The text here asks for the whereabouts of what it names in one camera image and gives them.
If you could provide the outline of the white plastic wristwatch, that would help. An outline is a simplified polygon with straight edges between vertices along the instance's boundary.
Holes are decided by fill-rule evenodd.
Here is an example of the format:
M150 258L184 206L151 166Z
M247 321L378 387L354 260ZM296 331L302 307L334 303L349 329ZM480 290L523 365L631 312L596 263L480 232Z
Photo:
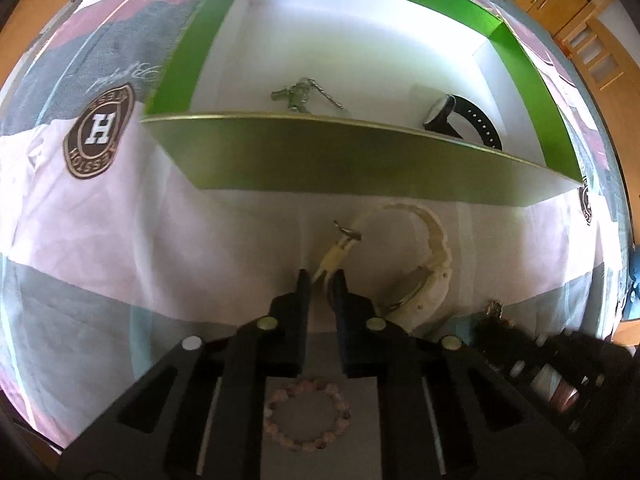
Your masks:
M325 295L338 270L352 270L373 296L375 314L408 333L442 306L454 266L446 230L430 208L392 200L334 226L340 235L311 278Z

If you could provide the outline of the black wristwatch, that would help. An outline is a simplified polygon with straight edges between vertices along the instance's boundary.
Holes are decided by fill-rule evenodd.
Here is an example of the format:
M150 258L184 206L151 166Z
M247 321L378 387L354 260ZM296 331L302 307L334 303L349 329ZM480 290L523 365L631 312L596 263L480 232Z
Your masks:
M503 149L498 130L491 119L472 101L456 94L445 94L422 120L425 131L463 141L480 142L486 148Z

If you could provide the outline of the silver charm keychain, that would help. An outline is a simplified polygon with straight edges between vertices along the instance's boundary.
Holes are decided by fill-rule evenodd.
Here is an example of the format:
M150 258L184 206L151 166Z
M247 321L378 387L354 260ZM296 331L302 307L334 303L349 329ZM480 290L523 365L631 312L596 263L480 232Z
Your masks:
M286 109L290 112L309 114L307 103L311 93L314 91L319 93L320 96L323 96L338 110L345 110L341 102L338 102L333 96L326 92L314 78L309 77L300 78L299 81L292 84L292 86L274 90L270 93L270 99L272 99L273 102L285 102Z

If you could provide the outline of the patterned pink grey bedsheet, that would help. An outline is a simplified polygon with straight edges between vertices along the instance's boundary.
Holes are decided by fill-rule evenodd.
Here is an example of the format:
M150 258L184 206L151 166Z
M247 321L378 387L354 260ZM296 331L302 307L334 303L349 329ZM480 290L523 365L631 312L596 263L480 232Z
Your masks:
M610 144L548 41L492 0L547 85L578 188L529 206L197 188L143 115L204 0L82 0L1 113L1 383L58 444L186 337L224 338L310 276L335 222L398 200L442 222L454 274L440 318L495 300L532 333L614 330L629 217Z

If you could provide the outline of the green cardboard box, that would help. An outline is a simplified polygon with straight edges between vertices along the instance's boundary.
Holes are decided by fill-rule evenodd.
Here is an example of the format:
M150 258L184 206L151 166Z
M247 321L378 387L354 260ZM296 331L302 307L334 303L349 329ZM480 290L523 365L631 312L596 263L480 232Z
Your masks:
M309 114L270 93L314 78ZM445 94L501 151L425 131ZM529 206L582 175L554 99L510 27L471 0L204 0L143 115L197 188Z

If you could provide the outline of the wooden chair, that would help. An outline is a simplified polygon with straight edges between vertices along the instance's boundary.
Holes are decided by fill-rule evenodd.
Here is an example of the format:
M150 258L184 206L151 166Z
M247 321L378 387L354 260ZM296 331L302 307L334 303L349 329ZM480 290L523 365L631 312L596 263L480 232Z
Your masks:
M599 20L613 1L590 0L553 39L596 100L638 104L639 67Z

